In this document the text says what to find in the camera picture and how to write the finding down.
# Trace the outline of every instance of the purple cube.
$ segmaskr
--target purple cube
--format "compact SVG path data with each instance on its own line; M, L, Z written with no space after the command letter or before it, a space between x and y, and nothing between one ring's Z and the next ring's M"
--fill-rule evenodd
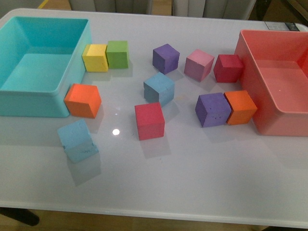
M178 68L179 58L180 53L169 44L153 50L153 66L164 75Z
M225 124L231 114L223 93L199 95L195 110L204 128Z

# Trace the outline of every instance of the teal plastic bin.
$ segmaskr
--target teal plastic bin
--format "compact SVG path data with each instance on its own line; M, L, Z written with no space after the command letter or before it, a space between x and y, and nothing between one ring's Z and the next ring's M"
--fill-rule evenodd
M64 97L85 73L87 19L13 17L0 28L0 115L67 117Z

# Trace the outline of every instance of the red plastic bin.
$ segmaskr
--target red plastic bin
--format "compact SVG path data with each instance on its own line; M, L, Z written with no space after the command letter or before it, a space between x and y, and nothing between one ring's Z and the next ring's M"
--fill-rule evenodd
M308 136L308 32L242 30L240 83L262 135Z

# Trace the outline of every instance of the orange cube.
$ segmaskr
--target orange cube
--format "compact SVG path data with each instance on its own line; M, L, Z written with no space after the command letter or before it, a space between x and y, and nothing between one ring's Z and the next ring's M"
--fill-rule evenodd
M95 118L102 100L97 86L74 83L64 103L72 116Z
M248 92L246 90L228 91L224 95L232 109L227 124L247 124L257 111L257 107Z

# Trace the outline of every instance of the yellow cube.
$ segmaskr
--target yellow cube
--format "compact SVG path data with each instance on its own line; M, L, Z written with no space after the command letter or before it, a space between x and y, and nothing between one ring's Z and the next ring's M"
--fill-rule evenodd
M88 44L82 59L88 72L107 72L108 61L106 56L107 44Z

